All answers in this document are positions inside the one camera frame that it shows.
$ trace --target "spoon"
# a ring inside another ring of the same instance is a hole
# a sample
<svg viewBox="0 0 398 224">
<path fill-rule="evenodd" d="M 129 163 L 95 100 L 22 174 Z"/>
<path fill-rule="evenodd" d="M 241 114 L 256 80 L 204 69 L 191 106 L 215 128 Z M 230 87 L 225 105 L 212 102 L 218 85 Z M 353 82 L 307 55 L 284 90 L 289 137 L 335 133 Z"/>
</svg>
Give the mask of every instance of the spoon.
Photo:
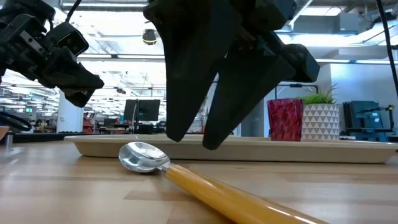
<svg viewBox="0 0 398 224">
<path fill-rule="evenodd" d="M 180 188 L 236 223 L 325 223 L 172 164 L 164 152 L 148 143 L 130 142 L 124 145 L 120 149 L 119 160 L 125 168 L 134 172 L 148 173 L 161 170 L 166 178 Z"/>
</svg>

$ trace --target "tray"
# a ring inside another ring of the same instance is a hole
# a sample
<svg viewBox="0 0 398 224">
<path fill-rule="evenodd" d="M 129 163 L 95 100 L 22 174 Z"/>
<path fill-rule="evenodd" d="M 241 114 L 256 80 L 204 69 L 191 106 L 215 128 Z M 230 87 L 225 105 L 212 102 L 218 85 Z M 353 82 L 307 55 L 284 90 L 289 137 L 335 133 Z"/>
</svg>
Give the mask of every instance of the tray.
<svg viewBox="0 0 398 224">
<path fill-rule="evenodd" d="M 114 134 L 67 136 L 84 156 L 117 157 L 119 149 L 129 142 L 142 141 L 163 150 L 171 159 L 217 161 L 284 161 L 284 162 L 349 162 L 384 163 L 398 149 L 398 144 L 365 141 L 278 142 L 269 138 L 228 137 L 214 151 L 201 145 L 202 135 L 186 135 L 180 142 L 166 135 Z"/>
</svg>

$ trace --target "wooden table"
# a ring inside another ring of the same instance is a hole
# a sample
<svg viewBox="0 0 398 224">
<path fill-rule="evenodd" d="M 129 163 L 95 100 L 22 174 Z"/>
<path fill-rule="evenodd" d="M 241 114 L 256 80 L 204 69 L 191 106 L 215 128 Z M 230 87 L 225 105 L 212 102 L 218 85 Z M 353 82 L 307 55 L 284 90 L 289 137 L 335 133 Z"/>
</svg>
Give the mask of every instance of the wooden table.
<svg viewBox="0 0 398 224">
<path fill-rule="evenodd" d="M 388 165 L 180 161 L 191 170 L 331 223 L 398 223 Z M 69 142 L 0 147 L 0 223 L 229 223 L 160 175 L 82 157 Z"/>
</svg>

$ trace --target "spoon handle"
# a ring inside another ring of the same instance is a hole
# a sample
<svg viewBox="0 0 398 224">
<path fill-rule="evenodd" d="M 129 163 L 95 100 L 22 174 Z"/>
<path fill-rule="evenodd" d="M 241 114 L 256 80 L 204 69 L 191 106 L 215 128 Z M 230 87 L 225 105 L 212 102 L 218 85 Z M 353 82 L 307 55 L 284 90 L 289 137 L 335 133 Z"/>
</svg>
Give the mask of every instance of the spoon handle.
<svg viewBox="0 0 398 224">
<path fill-rule="evenodd" d="M 165 175 L 182 189 L 236 223 L 326 223 L 175 164 L 166 168 Z"/>
</svg>

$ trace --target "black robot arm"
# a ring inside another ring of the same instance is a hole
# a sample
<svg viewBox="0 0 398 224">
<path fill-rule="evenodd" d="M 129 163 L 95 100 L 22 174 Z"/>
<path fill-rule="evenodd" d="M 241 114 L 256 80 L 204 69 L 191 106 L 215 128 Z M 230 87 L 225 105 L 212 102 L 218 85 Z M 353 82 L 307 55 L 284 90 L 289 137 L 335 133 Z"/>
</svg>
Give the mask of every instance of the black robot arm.
<svg viewBox="0 0 398 224">
<path fill-rule="evenodd" d="M 52 24 L 54 15 L 42 0 L 6 0 L 0 10 L 0 76 L 10 69 L 47 88 L 57 86 L 84 107 L 104 83 L 76 61 L 89 47 L 76 28 L 65 21 L 47 32 L 45 21 Z"/>
<path fill-rule="evenodd" d="M 216 149 L 281 81 L 314 82 L 320 66 L 302 45 L 274 30 L 292 18 L 294 0 L 157 0 L 144 15 L 162 38 L 167 135 L 180 141 L 216 74 L 203 145 Z"/>
</svg>

